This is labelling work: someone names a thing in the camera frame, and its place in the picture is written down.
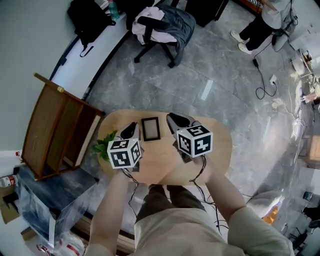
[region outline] tiled floor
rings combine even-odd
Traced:
[[[300,81],[292,75],[290,58],[294,51],[287,44],[274,52],[269,45],[257,57],[268,92],[274,91],[269,83],[272,74],[278,78],[275,96],[266,95],[259,100],[256,89],[262,86],[262,79],[252,62],[253,56],[239,51],[229,34],[231,30],[240,32],[253,19],[254,15],[229,1],[218,21],[195,28],[182,63],[172,69],[167,66],[169,59],[160,46],[143,56],[140,63],[134,63],[142,47],[131,36],[101,74],[88,102],[107,114],[118,109],[137,109],[219,120],[230,129],[233,151],[227,176],[240,192],[252,196],[259,191],[283,189],[286,199],[274,224],[280,230],[284,223],[293,225],[301,215],[299,211],[305,203],[301,197],[310,184],[312,171],[302,173],[299,165],[294,168],[300,137],[298,134],[296,140],[294,119],[286,111],[295,109]],[[213,85],[202,100],[200,96],[208,80],[213,80]],[[275,99],[280,102],[278,107],[272,107]],[[304,105],[300,117],[305,120],[309,134],[313,132],[312,115],[311,107]],[[97,157],[90,150],[83,168],[97,176],[101,174]],[[138,189],[136,211],[146,193],[147,186]],[[122,228],[133,232],[134,219],[126,207]]]

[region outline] oval wooden table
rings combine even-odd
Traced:
[[[175,139],[167,125],[167,114],[130,109],[117,110],[102,121],[98,130],[98,139],[103,140],[112,131],[119,130],[131,122],[137,122],[140,124],[141,147],[144,149],[144,153],[140,159],[140,170],[133,172],[133,177],[139,183],[146,184],[192,185],[189,180],[194,179],[200,169],[192,161],[186,164],[182,161],[177,149],[173,146]],[[152,117],[159,119],[161,139],[143,141],[141,119]],[[207,157],[215,163],[216,171],[224,175],[229,168],[232,152],[232,139],[228,128],[215,119],[193,117],[213,132],[213,151],[207,154]],[[111,164],[99,156],[98,161],[109,177],[119,171],[112,169]],[[201,176],[197,179],[197,184],[204,184]]]

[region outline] green plant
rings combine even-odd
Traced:
[[[116,136],[117,130],[114,130],[112,133],[108,134],[103,140],[98,139],[97,145],[92,147],[93,151],[97,153],[103,160],[109,162],[109,156],[107,153],[109,142],[113,141]]]

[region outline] pants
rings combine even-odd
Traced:
[[[260,14],[239,35],[242,40],[250,39],[246,43],[246,48],[252,51],[257,49],[271,35],[273,30],[264,22]]]
[[[320,220],[320,207],[317,208],[304,208],[303,213],[313,221]]]
[[[183,186],[167,185],[171,202],[167,199],[162,185],[153,185],[143,200],[142,207],[136,216],[136,222],[145,217],[173,208],[198,208],[205,210],[201,202]]]

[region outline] chair wheel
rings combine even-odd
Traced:
[[[168,66],[169,66],[170,69],[172,69],[175,65],[176,65],[176,64],[175,64],[174,62],[170,62],[170,63],[168,64]]]

